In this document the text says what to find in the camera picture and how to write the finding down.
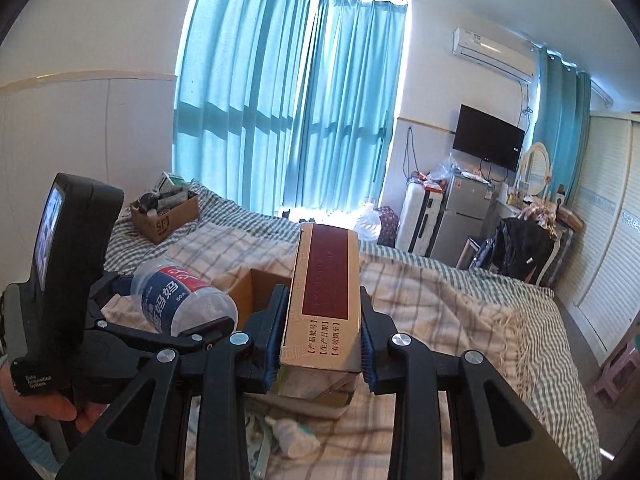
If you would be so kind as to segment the person's left hand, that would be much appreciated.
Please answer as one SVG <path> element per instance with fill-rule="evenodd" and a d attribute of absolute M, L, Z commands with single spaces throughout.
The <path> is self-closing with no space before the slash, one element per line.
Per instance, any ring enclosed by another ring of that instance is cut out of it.
<path fill-rule="evenodd" d="M 1 396 L 9 412 L 23 425 L 32 426 L 37 417 L 73 422 L 86 434 L 107 409 L 107 404 L 72 402 L 59 392 L 20 396 L 14 389 L 9 365 L 1 365 Z"/>

